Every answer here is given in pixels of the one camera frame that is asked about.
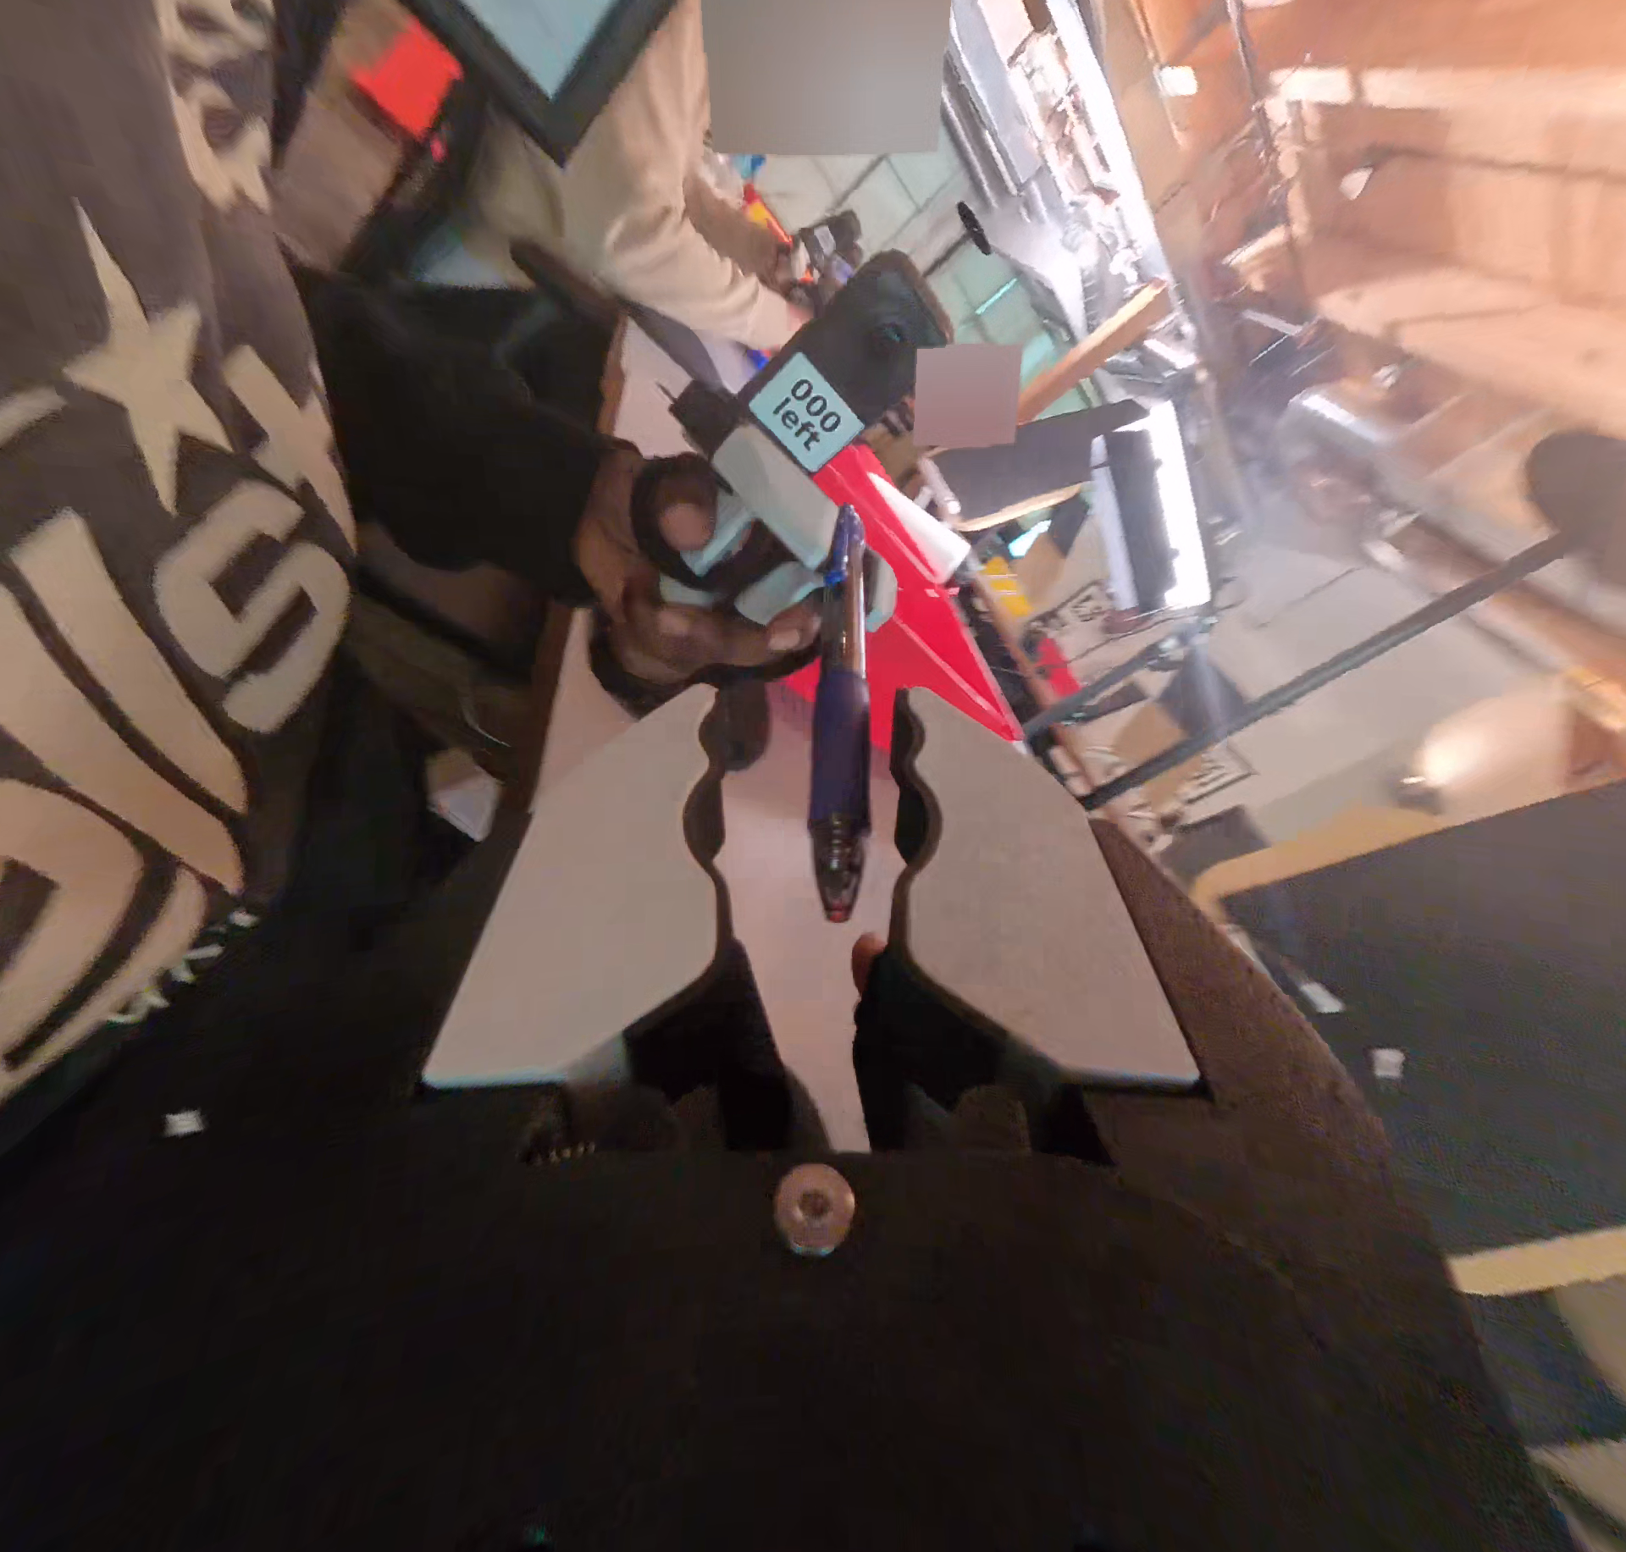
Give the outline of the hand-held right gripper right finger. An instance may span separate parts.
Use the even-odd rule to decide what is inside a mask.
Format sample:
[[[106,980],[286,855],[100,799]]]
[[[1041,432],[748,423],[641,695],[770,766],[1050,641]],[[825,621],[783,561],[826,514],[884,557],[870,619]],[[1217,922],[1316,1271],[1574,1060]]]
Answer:
[[[892,940],[924,989],[1019,1060],[1109,1089],[1200,1068],[1082,804],[1019,744],[903,690]]]

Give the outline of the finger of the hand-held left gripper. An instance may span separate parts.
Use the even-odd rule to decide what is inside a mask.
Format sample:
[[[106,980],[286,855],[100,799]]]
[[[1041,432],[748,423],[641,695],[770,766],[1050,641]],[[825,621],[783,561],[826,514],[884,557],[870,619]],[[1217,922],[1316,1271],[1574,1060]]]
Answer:
[[[761,427],[736,427],[717,449],[717,554],[750,525],[776,537],[805,568],[823,574],[839,507]]]
[[[825,572],[801,563],[783,563],[747,583],[732,601],[734,612],[756,628],[768,628],[788,610],[803,606],[825,588]]]

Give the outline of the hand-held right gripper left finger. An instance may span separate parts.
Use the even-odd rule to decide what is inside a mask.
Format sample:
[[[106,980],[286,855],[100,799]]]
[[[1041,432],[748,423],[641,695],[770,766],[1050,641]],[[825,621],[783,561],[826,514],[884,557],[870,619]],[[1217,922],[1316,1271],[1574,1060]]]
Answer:
[[[627,1084],[634,1029],[714,971],[732,937],[714,704],[685,690],[541,790],[429,1089]]]

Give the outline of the red plastic bin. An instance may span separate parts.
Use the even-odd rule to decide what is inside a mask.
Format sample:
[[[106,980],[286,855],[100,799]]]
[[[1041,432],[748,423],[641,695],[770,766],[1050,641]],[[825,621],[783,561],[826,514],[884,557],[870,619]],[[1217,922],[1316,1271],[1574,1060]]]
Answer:
[[[863,516],[872,552],[899,581],[892,617],[868,636],[872,748],[877,755],[892,750],[894,708],[903,688],[933,692],[997,737],[1021,744],[1022,723],[966,626],[962,586],[955,577],[944,586],[932,581],[872,483],[875,478],[890,479],[864,441],[848,445],[817,474],[817,485],[834,503],[852,505]]]

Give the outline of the blue pen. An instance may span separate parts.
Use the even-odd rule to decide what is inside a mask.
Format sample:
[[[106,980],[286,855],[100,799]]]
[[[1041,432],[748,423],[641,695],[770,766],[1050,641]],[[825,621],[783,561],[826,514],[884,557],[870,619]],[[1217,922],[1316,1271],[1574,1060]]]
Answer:
[[[848,922],[857,906],[872,830],[866,557],[863,518],[843,505],[825,565],[806,817],[815,886],[832,924]]]

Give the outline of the person's left forearm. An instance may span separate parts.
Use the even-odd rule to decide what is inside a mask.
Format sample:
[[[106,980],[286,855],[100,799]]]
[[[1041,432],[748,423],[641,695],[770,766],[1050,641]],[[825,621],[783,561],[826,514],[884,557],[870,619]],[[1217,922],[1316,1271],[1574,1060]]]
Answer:
[[[496,567],[561,603],[594,586],[578,536],[614,458],[609,321],[509,285],[367,283],[293,265],[360,521],[440,570]]]

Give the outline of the person's left hand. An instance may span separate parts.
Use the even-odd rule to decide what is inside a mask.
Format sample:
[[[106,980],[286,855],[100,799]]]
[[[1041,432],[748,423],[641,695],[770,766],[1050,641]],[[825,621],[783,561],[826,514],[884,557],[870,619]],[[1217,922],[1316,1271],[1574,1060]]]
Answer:
[[[572,543],[572,556],[605,621],[609,655],[619,672],[670,699],[681,688],[772,683],[806,665],[825,636],[821,610],[808,603],[781,612],[768,626],[732,608],[687,606],[661,594],[661,568],[639,537],[639,485],[649,532],[681,556],[714,537],[717,483],[698,456],[643,458],[610,439]]]

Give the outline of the white cup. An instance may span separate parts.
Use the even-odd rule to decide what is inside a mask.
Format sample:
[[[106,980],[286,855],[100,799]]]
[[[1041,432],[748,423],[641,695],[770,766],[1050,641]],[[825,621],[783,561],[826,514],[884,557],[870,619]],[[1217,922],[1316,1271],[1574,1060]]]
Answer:
[[[883,494],[892,519],[901,527],[932,581],[944,586],[966,567],[972,557],[972,543],[950,528],[935,514],[906,498],[890,479],[872,481]]]

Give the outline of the studio light panel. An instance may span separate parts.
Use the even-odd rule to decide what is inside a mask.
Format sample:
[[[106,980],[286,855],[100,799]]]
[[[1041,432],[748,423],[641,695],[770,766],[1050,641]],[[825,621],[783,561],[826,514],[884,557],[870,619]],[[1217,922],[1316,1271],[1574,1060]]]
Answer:
[[[1209,608],[1215,581],[1178,410],[1169,401],[1104,436],[1091,514],[1106,545],[1108,590],[1133,614]]]

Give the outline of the black board with wooden rim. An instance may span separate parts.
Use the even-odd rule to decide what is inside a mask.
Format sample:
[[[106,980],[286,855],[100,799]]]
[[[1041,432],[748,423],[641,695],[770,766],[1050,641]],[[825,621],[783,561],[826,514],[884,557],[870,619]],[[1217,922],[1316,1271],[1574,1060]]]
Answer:
[[[1625,786],[1436,826],[1354,812],[1191,888],[1309,1009],[1442,1254],[1623,1227]],[[1467,1298],[1534,1447],[1623,1440],[1623,1343]]]

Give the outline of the silver ventilation duct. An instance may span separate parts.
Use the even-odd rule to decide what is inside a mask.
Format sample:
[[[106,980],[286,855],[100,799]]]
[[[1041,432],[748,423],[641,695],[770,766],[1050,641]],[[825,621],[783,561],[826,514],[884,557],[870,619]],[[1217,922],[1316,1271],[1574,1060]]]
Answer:
[[[1483,552],[1549,534],[1525,488],[1556,416],[1480,387],[1391,369],[1302,390],[1273,429],[1273,461],[1320,530],[1360,545],[1423,521]]]

